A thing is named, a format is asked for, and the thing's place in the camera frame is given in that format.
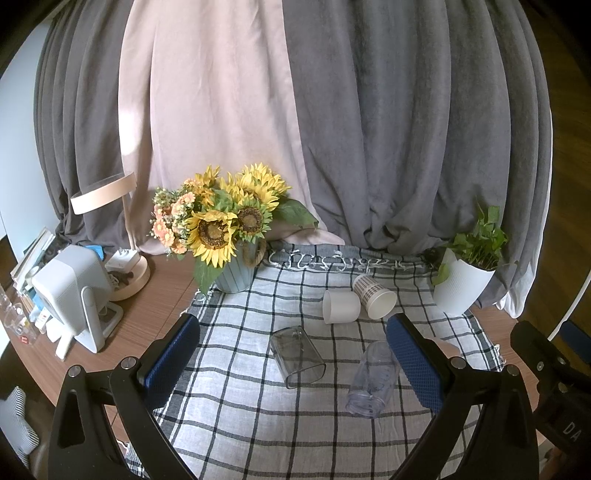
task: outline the striped cushion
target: striped cushion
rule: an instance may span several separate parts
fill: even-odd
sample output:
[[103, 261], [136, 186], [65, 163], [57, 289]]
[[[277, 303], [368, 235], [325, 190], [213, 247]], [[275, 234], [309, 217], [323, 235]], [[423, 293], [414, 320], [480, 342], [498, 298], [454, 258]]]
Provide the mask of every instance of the striped cushion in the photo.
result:
[[6, 400], [0, 400], [0, 429], [28, 468], [28, 455], [39, 445], [39, 437], [25, 420], [25, 399], [22, 388], [15, 387]]

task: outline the white air purifier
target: white air purifier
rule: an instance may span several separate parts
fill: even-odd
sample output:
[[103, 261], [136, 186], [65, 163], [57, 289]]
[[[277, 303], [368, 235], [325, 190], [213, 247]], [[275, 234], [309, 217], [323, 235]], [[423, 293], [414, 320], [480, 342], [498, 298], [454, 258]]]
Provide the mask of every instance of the white air purifier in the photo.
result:
[[109, 302], [113, 294], [109, 274], [88, 248], [67, 246], [33, 277], [33, 287], [63, 324], [56, 349], [62, 360], [74, 338], [91, 352], [99, 352], [123, 316], [123, 309]]

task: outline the clear plastic cup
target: clear plastic cup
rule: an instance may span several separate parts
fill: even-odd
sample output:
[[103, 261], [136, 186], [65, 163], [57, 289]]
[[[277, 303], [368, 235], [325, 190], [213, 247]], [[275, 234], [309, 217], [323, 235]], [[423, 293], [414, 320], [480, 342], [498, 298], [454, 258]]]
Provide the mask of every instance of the clear plastic cup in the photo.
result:
[[324, 376], [326, 364], [302, 327], [273, 332], [269, 345], [287, 388], [311, 384]]
[[388, 342], [370, 343], [349, 387], [346, 410], [370, 419], [378, 417], [392, 396], [399, 374], [400, 364]]
[[6, 328], [16, 334], [22, 343], [31, 345], [37, 340], [37, 331], [33, 328], [33, 324], [27, 318], [20, 303], [9, 305], [4, 312], [2, 322]]
[[2, 286], [0, 286], [0, 317], [4, 314], [6, 310], [8, 310], [8, 308], [11, 305], [12, 304], [10, 303], [8, 295], [6, 295], [6, 292], [4, 291]]

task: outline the gray cloth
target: gray cloth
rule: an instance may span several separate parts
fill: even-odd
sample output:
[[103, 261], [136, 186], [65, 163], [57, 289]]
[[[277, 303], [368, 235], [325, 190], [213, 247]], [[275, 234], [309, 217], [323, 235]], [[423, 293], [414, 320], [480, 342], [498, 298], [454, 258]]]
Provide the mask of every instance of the gray cloth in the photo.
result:
[[476, 201], [509, 236], [480, 300], [499, 300], [540, 242], [550, 109], [517, 0], [284, 0], [312, 201], [361, 248], [417, 253], [470, 230]]
[[122, 174], [117, 116], [119, 57], [132, 0], [72, 1], [53, 19], [37, 72], [35, 133], [41, 167], [75, 244], [129, 247], [121, 200], [75, 215], [78, 192]]

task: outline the potted plant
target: potted plant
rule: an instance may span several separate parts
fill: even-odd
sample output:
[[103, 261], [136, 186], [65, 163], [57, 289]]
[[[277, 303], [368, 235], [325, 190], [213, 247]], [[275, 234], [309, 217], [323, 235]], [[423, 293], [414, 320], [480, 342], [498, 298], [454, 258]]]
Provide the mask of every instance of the potted plant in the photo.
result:
[[157, 188], [150, 233], [169, 255], [193, 254], [202, 293], [214, 282], [222, 291], [237, 293], [252, 283], [272, 220], [301, 228], [318, 221], [287, 196], [291, 187], [262, 163], [228, 173], [227, 181], [218, 177], [219, 170], [209, 166], [177, 190]]
[[439, 273], [433, 280], [435, 304], [449, 315], [461, 315], [480, 296], [501, 260], [507, 237], [498, 226], [499, 207], [484, 212], [471, 233], [459, 233], [447, 246]]

